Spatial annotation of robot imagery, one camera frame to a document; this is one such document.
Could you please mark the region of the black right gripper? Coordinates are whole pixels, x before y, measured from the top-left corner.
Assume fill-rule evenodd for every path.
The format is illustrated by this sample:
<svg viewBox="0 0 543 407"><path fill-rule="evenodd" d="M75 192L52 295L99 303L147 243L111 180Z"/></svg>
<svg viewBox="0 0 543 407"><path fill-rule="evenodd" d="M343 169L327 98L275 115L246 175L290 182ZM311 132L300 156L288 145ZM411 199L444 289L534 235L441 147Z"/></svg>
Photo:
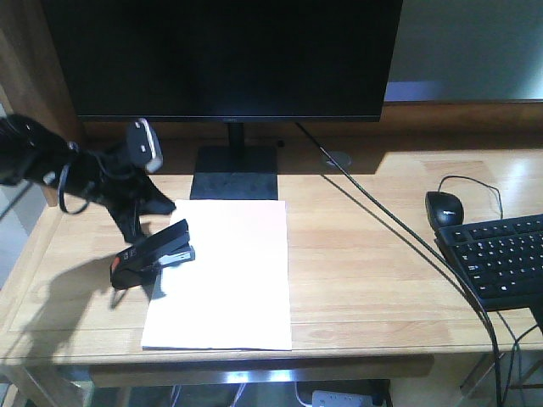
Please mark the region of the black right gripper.
<svg viewBox="0 0 543 407"><path fill-rule="evenodd" d="M543 306L542 305L530 305L529 310L535 319L540 331L543 332Z"/></svg>

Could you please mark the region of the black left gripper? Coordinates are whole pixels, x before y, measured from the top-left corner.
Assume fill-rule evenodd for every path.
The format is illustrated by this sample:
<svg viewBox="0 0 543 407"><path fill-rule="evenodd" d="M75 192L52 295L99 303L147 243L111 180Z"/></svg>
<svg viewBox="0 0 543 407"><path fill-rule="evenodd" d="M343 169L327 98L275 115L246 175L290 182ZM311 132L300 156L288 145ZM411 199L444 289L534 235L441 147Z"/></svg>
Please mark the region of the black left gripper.
<svg viewBox="0 0 543 407"><path fill-rule="evenodd" d="M176 205L134 164L127 147L119 144L107 152L79 148L75 142L63 142L58 151L63 159L57 195L59 207L67 212L65 195L81 198L84 211L90 203L103 205L119 228L126 243L143 238L142 215L169 215Z"/></svg>

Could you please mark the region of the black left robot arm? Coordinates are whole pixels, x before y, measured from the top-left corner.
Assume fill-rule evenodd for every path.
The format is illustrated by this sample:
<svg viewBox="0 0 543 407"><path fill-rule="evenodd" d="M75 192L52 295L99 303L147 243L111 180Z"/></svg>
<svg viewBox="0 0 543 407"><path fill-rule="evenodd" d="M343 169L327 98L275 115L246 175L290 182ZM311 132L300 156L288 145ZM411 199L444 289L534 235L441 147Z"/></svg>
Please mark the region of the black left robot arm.
<svg viewBox="0 0 543 407"><path fill-rule="evenodd" d="M163 162L154 129L144 118L127 128L126 140L107 151L85 150L21 114L1 120L1 183L23 180L55 189L65 197L104 206L127 243L144 238L141 215L168 215L175 204L148 177Z"/></svg>

